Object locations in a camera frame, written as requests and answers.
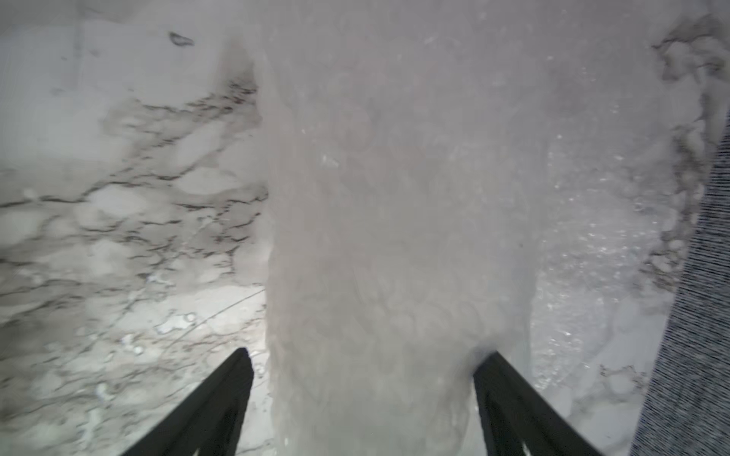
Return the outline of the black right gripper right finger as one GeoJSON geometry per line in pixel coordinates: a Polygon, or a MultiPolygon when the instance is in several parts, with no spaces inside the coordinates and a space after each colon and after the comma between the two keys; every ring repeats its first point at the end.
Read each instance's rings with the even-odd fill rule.
{"type": "Polygon", "coordinates": [[[476,369],[473,385],[488,454],[601,455],[497,351],[476,369]]]}

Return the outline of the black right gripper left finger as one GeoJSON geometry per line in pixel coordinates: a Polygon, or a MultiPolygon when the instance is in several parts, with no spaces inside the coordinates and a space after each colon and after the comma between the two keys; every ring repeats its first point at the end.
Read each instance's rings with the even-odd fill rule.
{"type": "Polygon", "coordinates": [[[247,349],[237,349],[124,455],[234,455],[254,377],[247,349]]]}

